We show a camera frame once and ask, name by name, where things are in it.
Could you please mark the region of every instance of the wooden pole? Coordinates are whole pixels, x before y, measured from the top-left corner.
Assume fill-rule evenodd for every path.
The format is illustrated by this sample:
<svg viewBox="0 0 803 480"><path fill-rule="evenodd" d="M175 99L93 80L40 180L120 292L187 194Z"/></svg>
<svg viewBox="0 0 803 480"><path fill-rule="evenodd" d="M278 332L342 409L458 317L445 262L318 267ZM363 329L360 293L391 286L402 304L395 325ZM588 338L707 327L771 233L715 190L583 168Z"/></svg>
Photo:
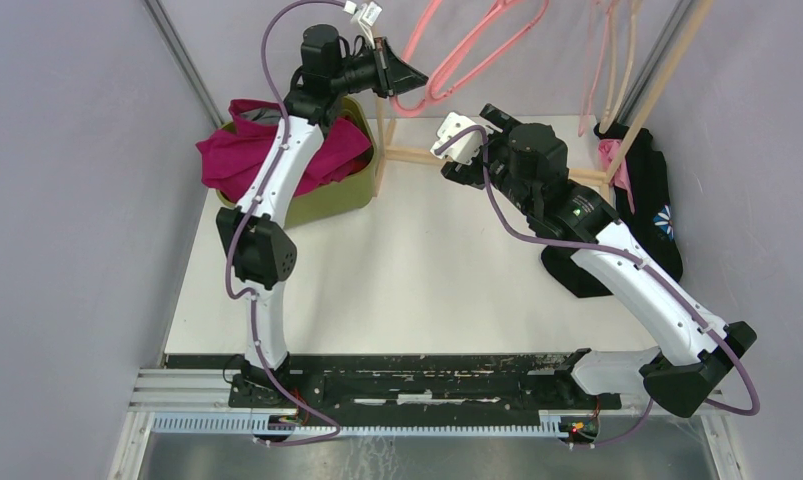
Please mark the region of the wooden pole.
<svg viewBox="0 0 803 480"><path fill-rule="evenodd" d="M664 62L663 69L660 71L660 76L651 86L651 90L648 92L648 97L645 99L645 103L642 104L637 112L636 117L634 117L634 121L628 129L628 133L622 140L622 146L619 147L619 152L616 154L616 157L613 159L613 162L607 169L607 174L605 175L604 179L605 183L609 184L613 180L613 175L616 174L616 170L619 169L619 167L622 165L622 162L625 160L625 155L634 144L637 134L642 129L643 125L645 125L646 120L648 120L651 110L654 108L654 105L657 104L657 100L660 99L660 95L663 94L666 84L669 83L669 79L672 78L672 74L675 73L675 69L678 68L678 64L681 63L681 59L684 57L684 54L687 53L687 49L690 47L690 44L695 38L696 33L698 33L699 28L701 28L701 24L704 23L704 19L707 17L707 14L710 12L710 8L712 6L713 0L699 0L692 17L690 17L689 21L687 22L687 26L684 28L684 31L681 32L681 37L678 39L675 47L672 49L669 58L666 60L666 62Z"/></svg>

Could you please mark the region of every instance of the metal frame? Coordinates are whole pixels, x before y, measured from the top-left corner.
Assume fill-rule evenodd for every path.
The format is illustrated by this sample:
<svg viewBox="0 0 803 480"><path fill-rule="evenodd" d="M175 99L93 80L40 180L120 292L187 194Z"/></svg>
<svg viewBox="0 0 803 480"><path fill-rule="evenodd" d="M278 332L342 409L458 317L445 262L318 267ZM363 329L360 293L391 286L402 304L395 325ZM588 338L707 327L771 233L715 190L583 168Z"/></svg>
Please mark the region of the metal frame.
<svg viewBox="0 0 803 480"><path fill-rule="evenodd" d="M198 69L195 68L195 64L192 63L189 52L186 51L183 41L180 40L177 30L175 30L174 25L171 23L171 19L168 18L165 7L162 6L160 0L142 0L142 2L145 4L148 13L151 15L151 19L157 26L157 30L160 31L166 45L168 45L171 55L186 77L186 81L192 86L195 96L198 97L198 101L201 102L204 110L206 110L210 123L212 123L215 128L222 126L224 124L224 119L221 114L219 114L213 97L204 85L204 81L201 79L201 74L198 73Z"/></svg>
<svg viewBox="0 0 803 480"><path fill-rule="evenodd" d="M274 415L291 415L291 408L234 409L227 405L231 380L238 370L140 370L130 407L113 458L109 477L112 480L135 480L138 478L151 433L189 434L245 434L274 435L280 430L268 427ZM713 398L722 398L720 391ZM622 409L603 411L606 417L636 417L645 409L642 396L622 397ZM557 438L561 434L557 425L561 417L580 417L590 411L540 410L540 426L493 427L493 428L343 428L341 436L418 436L418 437L537 437ZM729 414L713 407L702 406L695 413L701 418L708 438L720 480L742 480L737 457L731 442L727 423ZM651 411L652 417L671 417L662 408ZM325 433L329 427L305 427L294 434L316 435Z"/></svg>
<svg viewBox="0 0 803 480"><path fill-rule="evenodd" d="M619 116L616 117L617 122L628 124L633 120L634 112L639 105L640 99L645 95L648 86L663 64L663 60L669 54L669 49L674 45L675 39L678 38L687 20L692 15L696 3L697 0L678 0L678 3L675 4L675 8L663 26L663 30L660 31L660 36L655 41L645 63L640 68L636 80L628 88L628 93L622 102L622 108L619 110Z"/></svg>

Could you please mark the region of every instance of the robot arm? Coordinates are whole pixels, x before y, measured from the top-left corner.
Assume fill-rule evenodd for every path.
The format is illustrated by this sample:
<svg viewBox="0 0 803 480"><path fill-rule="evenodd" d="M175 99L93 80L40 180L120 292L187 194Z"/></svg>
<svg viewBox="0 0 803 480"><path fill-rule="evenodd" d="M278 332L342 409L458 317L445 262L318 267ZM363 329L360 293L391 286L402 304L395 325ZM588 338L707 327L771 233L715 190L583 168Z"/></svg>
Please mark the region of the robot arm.
<svg viewBox="0 0 803 480"><path fill-rule="evenodd" d="M466 117L451 114L439 128L439 140L432 149L439 157L450 157L443 176L483 188L486 168L492 185L525 215L536 236L559 245L547 248L571 258L601 281L657 341L658 347L642 352L578 351L569 362L572 378L587 394L647 392L669 412L691 416L733 368L708 330L738 357L754 343L754 331L745 322L728 325L698 304L651 259L615 209L594 190L568 179L568 149L550 126L522 124L491 105L481 116L497 128L482 146L489 163L483 163L478 135L467 135L443 148L461 130L474 125ZM610 248L580 248L570 242ZM638 262L614 251L629 252ZM693 321L648 266L698 310L707 329Z"/></svg>
<svg viewBox="0 0 803 480"><path fill-rule="evenodd" d="M369 89L380 97L393 97L427 82L425 75L394 55L386 38L370 35L368 27L379 7L371 3L356 11L346 7L346 11L366 33L363 48L350 53L346 47L343 55L343 39L330 25L314 25L304 32L302 65L284 99L288 115L280 120L266 161L237 208L222 208L216 217L225 252L234 248L235 276L256 292L247 301L248 366L243 373L257 384L267 380L258 368L262 362L257 346L272 370L285 373L289 352L283 335L283 292L298 252L283 225L304 170L339 117L342 97ZM284 139L287 126L289 135Z"/></svg>

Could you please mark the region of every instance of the black garment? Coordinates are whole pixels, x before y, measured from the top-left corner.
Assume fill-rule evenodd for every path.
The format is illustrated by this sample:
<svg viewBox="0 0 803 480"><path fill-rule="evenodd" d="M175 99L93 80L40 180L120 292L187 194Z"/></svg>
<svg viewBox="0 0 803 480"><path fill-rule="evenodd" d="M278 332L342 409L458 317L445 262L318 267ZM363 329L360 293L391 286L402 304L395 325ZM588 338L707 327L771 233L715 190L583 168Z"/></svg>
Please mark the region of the black garment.
<svg viewBox="0 0 803 480"><path fill-rule="evenodd" d="M595 135L602 140L621 140L627 132L628 127L619 123L611 125L605 134L600 134L598 126L595 127ZM616 210L649 255L670 277L680 281L684 274L684 264L675 243L672 226L666 159L662 152L652 149L653 139L651 133L643 128L625 156L634 198L634 213L631 213L628 204L628 193L618 187L614 187ZM548 273L576 297L610 295L610 291L601 282L558 249L546 248L541 258Z"/></svg>

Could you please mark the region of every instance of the white table surface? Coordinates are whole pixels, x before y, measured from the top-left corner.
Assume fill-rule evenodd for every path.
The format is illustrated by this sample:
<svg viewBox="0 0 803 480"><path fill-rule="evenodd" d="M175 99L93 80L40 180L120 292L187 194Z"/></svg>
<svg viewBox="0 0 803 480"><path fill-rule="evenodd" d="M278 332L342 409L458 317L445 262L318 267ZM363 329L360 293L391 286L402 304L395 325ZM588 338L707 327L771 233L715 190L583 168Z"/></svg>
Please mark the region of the white table surface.
<svg viewBox="0 0 803 480"><path fill-rule="evenodd" d="M576 116L530 117L554 127L569 165L594 166L597 142ZM399 120L397 144L433 142L439 119ZM501 202L510 223L524 218ZM210 191L167 354L243 352L244 300L224 291L224 252ZM552 279L540 247L510 237L486 193L439 168L390 161L365 208L287 230L298 246L284 300L293 353L423 354L640 350L654 340L615 298L577 299Z"/></svg>

